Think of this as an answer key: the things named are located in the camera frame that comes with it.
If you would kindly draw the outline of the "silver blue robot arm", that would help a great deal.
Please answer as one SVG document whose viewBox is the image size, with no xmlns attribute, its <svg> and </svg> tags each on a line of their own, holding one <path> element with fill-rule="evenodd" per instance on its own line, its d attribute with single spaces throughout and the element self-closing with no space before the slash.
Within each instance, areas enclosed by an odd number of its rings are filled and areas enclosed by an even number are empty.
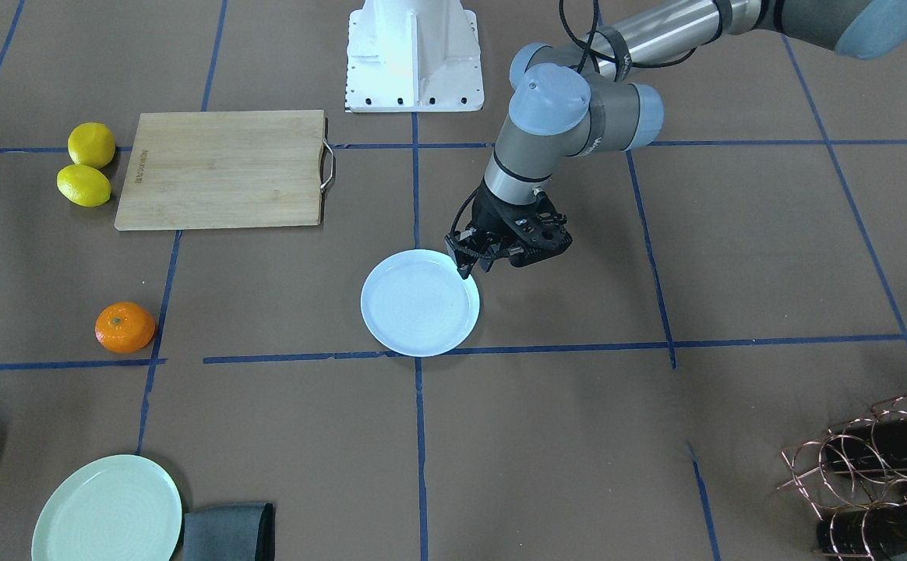
<svg viewBox="0 0 907 561">
<path fill-rule="evenodd" d="M 566 217 L 546 188 L 564 157 L 648 146 L 664 123 L 660 93 L 632 71 L 685 62 L 724 36 L 767 30 L 852 59 L 907 40 L 907 1 L 667 1 L 611 26 L 593 23 L 560 47 L 533 43 L 510 65 L 513 96 L 481 184 L 451 226 L 461 278 L 499 259 L 523 267 L 565 252 Z"/>
</svg>

